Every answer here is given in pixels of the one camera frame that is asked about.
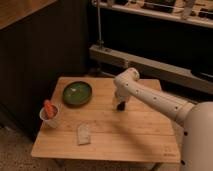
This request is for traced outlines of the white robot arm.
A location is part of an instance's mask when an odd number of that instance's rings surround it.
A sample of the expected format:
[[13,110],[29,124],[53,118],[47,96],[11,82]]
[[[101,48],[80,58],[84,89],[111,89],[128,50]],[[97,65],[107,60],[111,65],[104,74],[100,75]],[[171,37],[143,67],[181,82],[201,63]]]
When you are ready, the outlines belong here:
[[213,102],[193,104],[146,87],[138,80],[135,68],[114,78],[118,104],[134,96],[183,127],[180,171],[213,171]]

